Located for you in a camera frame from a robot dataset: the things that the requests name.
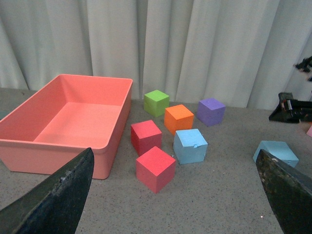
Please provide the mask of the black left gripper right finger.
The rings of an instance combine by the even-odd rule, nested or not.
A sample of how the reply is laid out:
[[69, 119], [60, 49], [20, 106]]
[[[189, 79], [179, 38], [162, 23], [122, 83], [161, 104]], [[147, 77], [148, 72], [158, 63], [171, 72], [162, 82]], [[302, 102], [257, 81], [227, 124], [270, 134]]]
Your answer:
[[261, 149], [256, 167], [271, 209], [285, 234], [312, 232], [312, 179]]

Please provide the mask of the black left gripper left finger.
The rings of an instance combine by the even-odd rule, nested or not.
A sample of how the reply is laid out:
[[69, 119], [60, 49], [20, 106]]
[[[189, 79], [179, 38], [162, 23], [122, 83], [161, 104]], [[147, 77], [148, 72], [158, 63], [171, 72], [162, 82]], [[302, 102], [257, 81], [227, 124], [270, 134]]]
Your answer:
[[2, 234], [76, 232], [94, 172], [87, 148], [0, 212]]

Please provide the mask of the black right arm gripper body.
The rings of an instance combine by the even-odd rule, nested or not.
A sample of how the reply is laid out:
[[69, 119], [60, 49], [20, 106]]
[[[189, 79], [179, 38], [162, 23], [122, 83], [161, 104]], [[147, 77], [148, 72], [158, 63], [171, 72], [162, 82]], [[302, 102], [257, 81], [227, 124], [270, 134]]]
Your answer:
[[299, 123], [312, 121], [312, 102], [293, 98], [292, 93], [279, 93], [279, 104], [269, 116], [270, 121]]

